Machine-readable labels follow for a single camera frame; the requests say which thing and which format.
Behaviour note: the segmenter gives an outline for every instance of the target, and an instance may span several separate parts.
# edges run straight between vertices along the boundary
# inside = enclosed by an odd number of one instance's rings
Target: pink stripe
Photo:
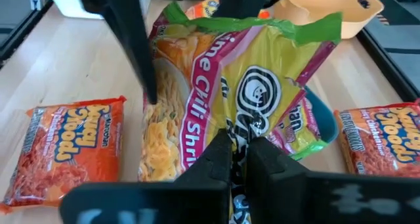
[[[311,103],[307,98],[304,98],[302,101],[303,110],[306,114],[308,120],[308,129],[317,137],[320,136],[320,131],[318,129],[318,124],[316,123],[315,116],[312,113]]]
[[[193,61],[191,85],[192,90],[185,106],[179,141],[180,156],[183,170],[188,169],[203,153],[206,134],[211,123],[211,106],[218,93],[222,59],[230,56],[232,62],[244,52],[249,42],[258,33],[253,30],[230,32],[218,36],[206,52]]]
[[[314,75],[315,71],[324,63],[329,54],[334,50],[336,44],[333,42],[323,42],[320,44],[315,54],[309,60],[308,64],[297,77],[296,82],[300,85],[308,83],[309,79]]]
[[[263,26],[253,26],[249,29],[245,37],[232,49],[222,60],[220,60],[221,68],[229,65],[237,59],[244,51],[248,49],[249,44],[254,40],[257,34],[262,30]]]

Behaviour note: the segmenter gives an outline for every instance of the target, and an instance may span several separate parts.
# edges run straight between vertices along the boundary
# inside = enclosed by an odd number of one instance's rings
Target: white container
[[[100,14],[92,14],[83,8],[81,0],[53,0],[60,12],[72,18],[103,19]],[[140,0],[143,16],[146,16],[151,0]]]
[[[350,39],[383,8],[380,0],[280,0],[274,5],[274,18],[301,25],[342,12],[341,38]]]

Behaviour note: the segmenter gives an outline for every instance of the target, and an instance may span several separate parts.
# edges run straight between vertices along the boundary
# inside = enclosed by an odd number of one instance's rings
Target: maruchan sazón saucy noodles package
[[[219,0],[204,0],[197,5],[194,5],[186,10],[185,15],[189,19],[211,17],[219,7]],[[268,10],[261,10],[258,18],[270,18]]]
[[[420,177],[420,106],[399,103],[335,112],[348,170]]]
[[[341,15],[308,26],[281,20],[189,20],[176,3],[155,21],[150,45],[157,104],[145,106],[138,178],[173,181],[227,128],[234,141],[232,221],[249,219],[242,167],[248,142],[299,102],[303,85],[340,39]]]
[[[30,111],[16,169],[0,211],[58,206],[84,182],[118,181],[124,97]]]

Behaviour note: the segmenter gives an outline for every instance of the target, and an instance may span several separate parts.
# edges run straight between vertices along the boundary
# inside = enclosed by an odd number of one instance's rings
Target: yellow ramen package
[[[299,102],[304,85],[340,39],[341,15],[307,26],[281,20],[189,20],[176,3],[155,21],[150,44],[157,104],[145,103],[140,181],[173,181],[227,128],[234,167]],[[249,220],[240,181],[234,223]]]
[[[306,97],[287,113],[266,138],[296,160],[319,152],[328,145],[320,138],[312,104]]]

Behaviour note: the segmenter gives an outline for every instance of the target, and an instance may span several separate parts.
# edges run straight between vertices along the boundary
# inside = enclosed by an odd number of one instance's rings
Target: lime chili shrimp ramen package
[[[341,15],[307,26],[247,18],[189,20],[176,3],[155,21],[150,44],[157,104],[145,105],[138,178],[173,181],[227,128],[232,174],[241,173],[248,142],[266,136],[340,39]],[[249,219],[242,177],[232,189],[235,223]]]
[[[28,111],[31,116],[18,165],[0,210],[58,206],[88,181],[118,181],[124,97]]]
[[[399,103],[335,112],[351,173],[420,177],[420,106]]]

